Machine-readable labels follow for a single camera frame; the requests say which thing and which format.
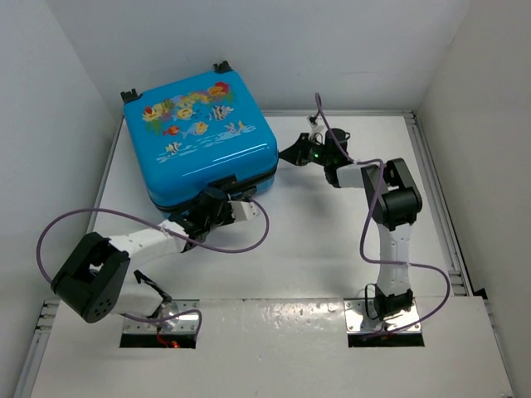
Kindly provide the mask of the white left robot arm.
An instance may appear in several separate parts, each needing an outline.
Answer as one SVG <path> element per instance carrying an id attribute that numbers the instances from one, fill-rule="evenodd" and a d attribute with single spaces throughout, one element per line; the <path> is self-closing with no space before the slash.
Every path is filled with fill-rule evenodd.
<path id="1" fill-rule="evenodd" d="M 163 307 L 171 302 L 171 296 L 142 272 L 135 273 L 134 282 L 127 282 L 130 263 L 183 254 L 197 247 L 226 253 L 226 249 L 207 244 L 206 239 L 223 226 L 264 215 L 255 194 L 255 188 L 232 193 L 208 187 L 191 206 L 158 224 L 130 216 L 143 225 L 140 231 L 109 237 L 88 233 L 48 279 L 51 291 L 87 323 L 114 313 L 140 322 L 166 322 Z"/>

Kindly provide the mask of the blue suitcase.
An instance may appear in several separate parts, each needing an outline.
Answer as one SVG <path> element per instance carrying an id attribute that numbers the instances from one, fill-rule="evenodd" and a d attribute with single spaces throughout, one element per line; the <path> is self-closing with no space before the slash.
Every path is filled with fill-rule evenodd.
<path id="1" fill-rule="evenodd" d="M 227 61 L 144 92 L 120 94 L 139 169 L 162 212 L 185 210 L 207 187 L 260 195 L 275 181 L 275 135 Z"/>

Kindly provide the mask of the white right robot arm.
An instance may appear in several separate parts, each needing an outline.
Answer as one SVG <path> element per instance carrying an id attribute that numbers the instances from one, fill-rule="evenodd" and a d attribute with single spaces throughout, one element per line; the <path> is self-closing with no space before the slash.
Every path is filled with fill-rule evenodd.
<path id="1" fill-rule="evenodd" d="M 422 199 L 412 174 L 402 158 L 379 167 L 349 158 L 349 133 L 332 129 L 323 142 L 317 133 L 302 133 L 294 144 L 280 152 L 280 159 L 303 167 L 315 163 L 324 168 L 327 182 L 336 188 L 363 189 L 369 219 L 378 227 L 380 260 L 374 286 L 371 319 L 383 320 L 412 307 L 409 280 L 409 240 L 412 225 L 422 209 Z"/>

